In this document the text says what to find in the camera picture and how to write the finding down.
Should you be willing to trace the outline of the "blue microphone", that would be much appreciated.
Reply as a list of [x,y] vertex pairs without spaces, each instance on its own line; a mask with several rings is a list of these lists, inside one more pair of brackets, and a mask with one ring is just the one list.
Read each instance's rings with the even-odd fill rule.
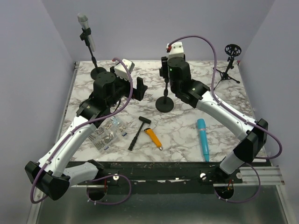
[[205,162],[209,162],[209,147],[208,147],[208,141],[206,136],[206,124],[204,119],[198,119],[197,120],[197,128],[199,132],[199,138],[202,148],[202,153],[205,159]]

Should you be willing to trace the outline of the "black tripod shock-mount stand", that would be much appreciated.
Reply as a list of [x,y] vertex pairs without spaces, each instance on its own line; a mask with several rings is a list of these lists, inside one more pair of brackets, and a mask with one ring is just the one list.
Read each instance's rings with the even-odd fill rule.
[[214,90],[216,89],[216,87],[219,85],[219,83],[221,81],[225,81],[225,80],[233,80],[235,81],[237,84],[240,83],[240,81],[236,80],[235,78],[231,77],[229,74],[228,74],[228,71],[229,70],[232,70],[234,68],[234,60],[235,60],[235,57],[239,56],[242,52],[242,49],[240,46],[236,45],[236,44],[228,44],[226,47],[225,47],[225,53],[228,55],[228,65],[226,67],[226,70],[223,72],[223,71],[220,71],[220,70],[216,70],[217,72],[219,72],[220,74],[220,81],[217,83],[217,85],[214,87]]

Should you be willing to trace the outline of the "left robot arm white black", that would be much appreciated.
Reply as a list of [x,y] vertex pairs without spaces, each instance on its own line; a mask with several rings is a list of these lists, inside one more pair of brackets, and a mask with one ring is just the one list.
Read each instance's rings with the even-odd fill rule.
[[143,79],[137,77],[134,88],[131,79],[124,80],[114,72],[103,70],[93,82],[93,91],[89,98],[80,103],[77,115],[71,125],[54,147],[38,162],[29,161],[25,166],[32,188],[30,200],[34,200],[35,189],[41,190],[52,200],[61,198],[70,186],[91,181],[99,184],[103,181],[103,172],[94,160],[68,168],[71,157],[82,143],[102,124],[116,115],[110,111],[120,99],[141,101],[147,90]]

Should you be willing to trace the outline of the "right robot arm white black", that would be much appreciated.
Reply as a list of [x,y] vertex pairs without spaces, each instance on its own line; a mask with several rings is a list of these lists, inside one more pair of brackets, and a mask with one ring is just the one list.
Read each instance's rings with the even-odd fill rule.
[[218,97],[204,83],[191,78],[189,63],[182,57],[161,58],[160,76],[168,77],[171,92],[184,103],[201,110],[228,128],[239,144],[227,155],[215,171],[215,178],[227,182],[244,163],[251,163],[267,140],[268,122],[250,118]]

